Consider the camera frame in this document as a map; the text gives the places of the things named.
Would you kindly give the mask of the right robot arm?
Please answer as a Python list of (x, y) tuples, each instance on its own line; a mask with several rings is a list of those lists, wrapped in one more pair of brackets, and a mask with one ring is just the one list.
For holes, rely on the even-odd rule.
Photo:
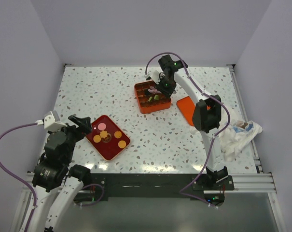
[(176, 85), (180, 85), (191, 98), (195, 105), (192, 122), (195, 129), (200, 132), (207, 157), (202, 170), (192, 183), (201, 179), (202, 183), (212, 190), (217, 190), (223, 185), (223, 180), (228, 177), (227, 167), (218, 158), (222, 155), (219, 134), (227, 128), (230, 123), (230, 114), (222, 104), (219, 95), (212, 95), (198, 86), (198, 82), (189, 74), (188, 65), (176, 54), (179, 60), (171, 58), (172, 53), (161, 53), (158, 60), (161, 73), (155, 74), (156, 89), (170, 97)]

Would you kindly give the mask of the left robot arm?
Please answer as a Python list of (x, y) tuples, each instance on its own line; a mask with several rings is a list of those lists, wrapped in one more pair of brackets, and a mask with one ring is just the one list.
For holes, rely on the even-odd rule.
[(76, 143), (92, 131), (91, 119), (68, 119), (73, 125), (61, 122), (56, 111), (50, 111), (37, 121), (49, 136), (43, 157), (34, 169), (22, 232), (55, 232), (77, 193), (91, 185), (90, 169), (77, 164), (70, 167)]

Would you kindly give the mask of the orange flower cookie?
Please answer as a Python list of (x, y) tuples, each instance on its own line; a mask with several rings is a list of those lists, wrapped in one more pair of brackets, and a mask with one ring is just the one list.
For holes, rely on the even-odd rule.
[(107, 131), (103, 130), (103, 131), (100, 132), (99, 135), (100, 135), (101, 138), (107, 138), (109, 134), (108, 134)]

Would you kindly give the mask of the black cookie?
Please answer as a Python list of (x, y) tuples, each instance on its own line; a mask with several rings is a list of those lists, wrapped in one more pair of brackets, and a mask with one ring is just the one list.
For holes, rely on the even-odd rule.
[(149, 95), (151, 95), (151, 92), (149, 92), (149, 90), (146, 89), (146, 90), (144, 90), (144, 94), (145, 94), (146, 96), (149, 96)]

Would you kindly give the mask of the pink cookie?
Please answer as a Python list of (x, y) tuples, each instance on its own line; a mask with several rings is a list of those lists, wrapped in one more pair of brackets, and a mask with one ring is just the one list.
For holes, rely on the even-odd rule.
[(105, 130), (106, 127), (107, 127), (107, 126), (106, 126), (105, 123), (99, 123), (98, 126), (97, 126), (97, 128), (98, 128), (100, 131)]

